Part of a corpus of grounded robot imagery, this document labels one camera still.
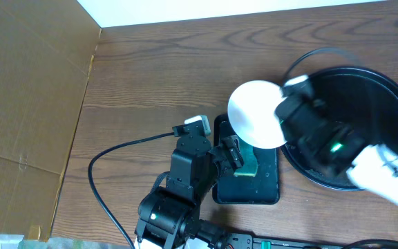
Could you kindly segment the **green yellow sponge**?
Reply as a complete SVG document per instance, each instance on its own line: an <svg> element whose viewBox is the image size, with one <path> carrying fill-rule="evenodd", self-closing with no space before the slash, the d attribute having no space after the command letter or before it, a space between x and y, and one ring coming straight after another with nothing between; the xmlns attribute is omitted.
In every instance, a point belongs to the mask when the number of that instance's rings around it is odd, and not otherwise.
<svg viewBox="0 0 398 249"><path fill-rule="evenodd" d="M243 166L234 172L234 176L255 177L258 171L258 160L254 154L254 148L240 139L239 150L243 159Z"/></svg>

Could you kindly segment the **white plate green stain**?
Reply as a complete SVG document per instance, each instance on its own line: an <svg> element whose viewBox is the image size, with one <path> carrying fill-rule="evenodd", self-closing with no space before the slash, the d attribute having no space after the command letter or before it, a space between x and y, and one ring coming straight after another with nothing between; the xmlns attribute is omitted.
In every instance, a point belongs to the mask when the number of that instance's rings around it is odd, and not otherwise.
<svg viewBox="0 0 398 249"><path fill-rule="evenodd" d="M276 107L284 100L279 85L253 80L241 84L231 94L227 115L236 135L247 144L260 149L275 149L287 141Z"/></svg>

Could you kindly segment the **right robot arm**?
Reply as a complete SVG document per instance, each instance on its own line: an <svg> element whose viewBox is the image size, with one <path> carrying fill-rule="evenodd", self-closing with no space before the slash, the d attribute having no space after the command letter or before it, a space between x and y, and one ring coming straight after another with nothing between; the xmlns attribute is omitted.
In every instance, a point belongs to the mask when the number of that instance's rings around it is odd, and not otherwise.
<svg viewBox="0 0 398 249"><path fill-rule="evenodd" d="M398 205L398 155L369 140L349 124L323 117L312 103L309 83L281 87L274 110L283 135L311 168L328 176L346 174L349 181Z"/></svg>

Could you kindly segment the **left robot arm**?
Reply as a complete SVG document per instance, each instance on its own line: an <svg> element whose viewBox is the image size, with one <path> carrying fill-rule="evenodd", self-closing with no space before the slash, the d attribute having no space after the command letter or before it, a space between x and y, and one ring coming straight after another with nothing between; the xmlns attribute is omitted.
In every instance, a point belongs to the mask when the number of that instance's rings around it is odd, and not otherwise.
<svg viewBox="0 0 398 249"><path fill-rule="evenodd" d="M177 248L199 239L209 248L226 248L227 233L202 220L200 206L220 178L243 165L236 135L223 138L215 147L201 135L181 136L171 155L166 186L154 187L139 205L138 241Z"/></svg>

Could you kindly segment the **black rectangular tray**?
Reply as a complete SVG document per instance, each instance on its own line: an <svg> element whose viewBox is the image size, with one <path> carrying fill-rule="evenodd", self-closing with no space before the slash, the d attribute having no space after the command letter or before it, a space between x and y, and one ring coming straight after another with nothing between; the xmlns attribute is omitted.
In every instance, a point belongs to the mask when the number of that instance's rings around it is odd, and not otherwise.
<svg viewBox="0 0 398 249"><path fill-rule="evenodd" d="M222 177L212 190L216 203L273 205L278 202L278 152L276 149L253 148L258 160L257 175Z"/></svg>

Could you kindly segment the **round black tray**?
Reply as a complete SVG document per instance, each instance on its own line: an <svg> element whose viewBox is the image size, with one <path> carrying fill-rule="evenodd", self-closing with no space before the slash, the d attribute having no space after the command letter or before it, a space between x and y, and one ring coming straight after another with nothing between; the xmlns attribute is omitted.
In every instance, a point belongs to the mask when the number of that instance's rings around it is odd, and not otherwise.
<svg viewBox="0 0 398 249"><path fill-rule="evenodd" d="M398 85L385 75L359 67L327 68L313 73L316 108L327 119L349 124L370 144L384 144L398 155ZM335 190L357 191L346 174L328 177L312 169L301 151L287 142L282 151L302 175Z"/></svg>

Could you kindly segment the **cardboard panel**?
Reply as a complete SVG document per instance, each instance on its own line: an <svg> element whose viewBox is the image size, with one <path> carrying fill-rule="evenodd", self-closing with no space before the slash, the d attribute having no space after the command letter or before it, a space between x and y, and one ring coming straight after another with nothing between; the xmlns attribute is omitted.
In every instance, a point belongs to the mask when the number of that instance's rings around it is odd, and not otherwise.
<svg viewBox="0 0 398 249"><path fill-rule="evenodd" d="M0 0L0 234L50 237L100 31L76 1Z"/></svg>

